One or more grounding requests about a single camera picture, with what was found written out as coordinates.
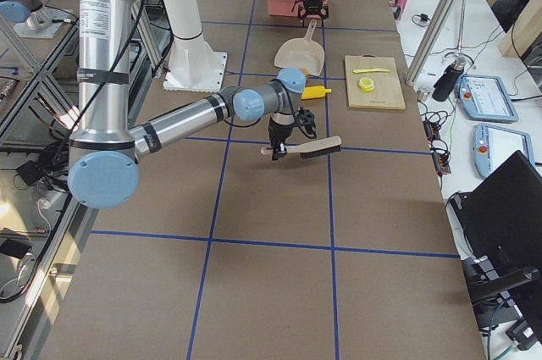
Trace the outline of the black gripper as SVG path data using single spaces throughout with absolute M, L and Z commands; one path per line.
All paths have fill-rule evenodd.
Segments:
M 310 140 L 317 138 L 315 116 L 309 109 L 299 108 L 295 115 L 282 113 L 270 115 L 268 134 L 270 143 L 273 144 L 273 161 L 277 161 L 286 155 L 285 143 L 295 128 L 298 128 Z
M 329 17 L 329 7 L 324 0 L 297 0 L 297 18 L 302 24 L 306 19 L 320 19 Z

